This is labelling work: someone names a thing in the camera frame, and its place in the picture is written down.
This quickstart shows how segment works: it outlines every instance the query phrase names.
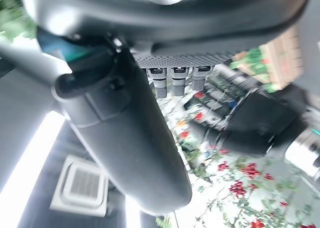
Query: bright light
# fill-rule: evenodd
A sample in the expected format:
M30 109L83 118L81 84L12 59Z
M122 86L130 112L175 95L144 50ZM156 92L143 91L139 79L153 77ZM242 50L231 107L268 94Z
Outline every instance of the bright light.
M131 197L125 197L126 228L140 228L140 208Z
M16 228L65 117L51 111L42 121L0 194L0 227Z

